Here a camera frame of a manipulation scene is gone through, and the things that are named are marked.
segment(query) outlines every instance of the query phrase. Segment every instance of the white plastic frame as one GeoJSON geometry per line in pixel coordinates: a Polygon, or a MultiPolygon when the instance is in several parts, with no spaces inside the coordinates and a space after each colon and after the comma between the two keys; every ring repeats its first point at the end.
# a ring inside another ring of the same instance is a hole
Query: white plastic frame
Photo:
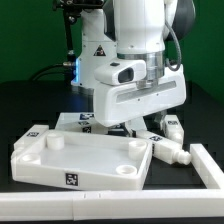
{"type": "Polygon", "coordinates": [[[224,174],[201,144],[192,163],[208,189],[0,194],[0,221],[224,216],[224,174]]]}
{"type": "Polygon", "coordinates": [[[144,139],[34,125],[15,144],[15,181],[73,190],[142,190],[152,158],[144,139]]]}

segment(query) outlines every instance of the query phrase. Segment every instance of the white plastic part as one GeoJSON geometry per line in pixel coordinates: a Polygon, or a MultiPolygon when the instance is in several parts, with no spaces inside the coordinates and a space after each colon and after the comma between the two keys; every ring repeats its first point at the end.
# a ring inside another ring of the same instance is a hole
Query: white plastic part
{"type": "Polygon", "coordinates": [[[43,133],[49,130],[47,125],[34,125],[29,131],[27,131],[22,138],[20,138],[14,144],[14,150],[21,151],[28,145],[35,142],[43,133]]]}
{"type": "Polygon", "coordinates": [[[162,121],[162,129],[168,139],[183,145],[184,130],[176,115],[166,115],[162,121]]]}
{"type": "Polygon", "coordinates": [[[192,164],[208,189],[224,190],[224,175],[220,167],[201,144],[191,145],[192,164]]]}
{"type": "Polygon", "coordinates": [[[96,120],[110,127],[184,103],[186,87],[182,66],[177,72],[166,68],[158,84],[157,88],[139,90],[136,83],[120,86],[98,83],[94,91],[96,120]]]}
{"type": "Polygon", "coordinates": [[[135,138],[46,131],[12,157],[13,179],[75,190],[141,190],[151,146],[135,138]]]}
{"type": "Polygon", "coordinates": [[[56,130],[83,132],[92,134],[108,134],[108,128],[99,124],[93,113],[61,113],[56,130]]]}
{"type": "Polygon", "coordinates": [[[93,71],[116,57],[116,42],[104,35],[104,15],[102,9],[92,12],[82,11],[82,53],[76,60],[74,87],[81,87],[84,93],[93,90],[97,84],[93,71]]]}
{"type": "Polygon", "coordinates": [[[136,137],[152,141],[153,156],[166,163],[178,162],[188,165],[191,162],[191,154],[182,150],[182,145],[179,143],[145,130],[137,131],[136,137]]]}
{"type": "MultiPolygon", "coordinates": [[[[128,121],[128,126],[131,130],[147,130],[143,117],[128,121]]],[[[108,134],[108,131],[124,131],[120,125],[115,125],[110,129],[101,125],[95,120],[93,113],[61,113],[55,129],[102,135],[108,134]]]]}
{"type": "Polygon", "coordinates": [[[3,193],[0,221],[223,217],[224,174],[202,145],[191,145],[191,153],[215,189],[3,193]]]}
{"type": "Polygon", "coordinates": [[[116,0],[114,19],[117,53],[147,54],[165,49],[164,0],[116,0]]]}
{"type": "Polygon", "coordinates": [[[164,0],[164,4],[171,4],[171,3],[173,3],[174,1],[176,1],[176,0],[164,0]]]}
{"type": "Polygon", "coordinates": [[[108,85],[121,85],[124,80],[124,72],[131,70],[131,74],[128,74],[127,81],[125,83],[136,82],[144,79],[146,76],[146,63],[143,60],[122,60],[118,58],[112,59],[105,65],[100,66],[94,71],[96,80],[108,84],[108,85]]]}

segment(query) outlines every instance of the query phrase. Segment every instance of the cable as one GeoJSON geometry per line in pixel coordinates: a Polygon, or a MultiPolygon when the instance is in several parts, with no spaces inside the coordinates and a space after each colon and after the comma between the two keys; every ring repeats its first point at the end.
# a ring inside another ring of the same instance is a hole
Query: cable
{"type": "Polygon", "coordinates": [[[176,72],[179,70],[180,66],[181,66],[181,61],[182,61],[182,55],[181,55],[181,49],[180,49],[180,44],[179,44],[179,41],[177,39],[177,36],[175,34],[175,32],[173,31],[172,27],[169,25],[169,23],[167,21],[165,21],[165,25],[166,27],[168,28],[168,30],[170,31],[170,34],[172,35],[173,37],[173,40],[174,40],[174,43],[175,43],[175,46],[176,46],[176,50],[177,50],[177,66],[176,68],[172,67],[170,65],[170,60],[167,58],[166,59],[166,65],[168,66],[168,68],[173,71],[173,72],[176,72]]]}
{"type": "Polygon", "coordinates": [[[50,65],[50,66],[47,66],[45,68],[42,68],[40,69],[39,71],[35,72],[30,78],[29,78],[29,81],[34,81],[36,79],[36,77],[38,77],[41,73],[45,72],[45,71],[48,71],[52,68],[60,68],[60,67],[63,67],[63,64],[55,64],[55,65],[50,65]]]}

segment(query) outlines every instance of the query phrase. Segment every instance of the blue light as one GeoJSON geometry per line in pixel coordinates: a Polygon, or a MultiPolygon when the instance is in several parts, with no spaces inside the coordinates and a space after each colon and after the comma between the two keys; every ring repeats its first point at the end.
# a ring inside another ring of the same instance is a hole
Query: blue light
{"type": "Polygon", "coordinates": [[[75,62],[75,78],[73,81],[75,83],[79,82],[79,59],[76,59],[76,62],[75,62]]]}

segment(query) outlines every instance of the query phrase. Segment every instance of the black cable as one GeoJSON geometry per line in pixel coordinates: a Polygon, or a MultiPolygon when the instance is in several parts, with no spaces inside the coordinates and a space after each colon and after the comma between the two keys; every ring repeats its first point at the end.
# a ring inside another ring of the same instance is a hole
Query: black cable
{"type": "Polygon", "coordinates": [[[49,65],[45,68],[40,69],[39,71],[35,72],[30,78],[29,81],[34,81],[36,77],[38,77],[41,73],[46,72],[52,68],[60,68],[63,67],[63,64],[55,64],[55,65],[49,65]]]}
{"type": "Polygon", "coordinates": [[[175,47],[176,47],[176,51],[177,51],[177,66],[174,68],[171,66],[170,64],[170,60],[167,58],[166,59],[166,65],[168,66],[168,68],[173,71],[176,72],[179,70],[180,66],[181,66],[181,61],[182,61],[182,55],[181,55],[181,49],[180,49],[180,44],[178,42],[177,36],[174,32],[174,30],[172,29],[172,27],[170,26],[170,24],[165,21],[166,27],[168,28],[168,30],[170,31],[170,34],[173,37],[174,43],[175,43],[175,47]]]}
{"type": "Polygon", "coordinates": [[[47,76],[47,75],[66,75],[66,74],[65,74],[64,71],[61,71],[61,72],[47,72],[47,73],[42,73],[42,74],[39,74],[38,76],[36,76],[35,79],[33,79],[32,81],[38,81],[43,76],[47,76]]]}

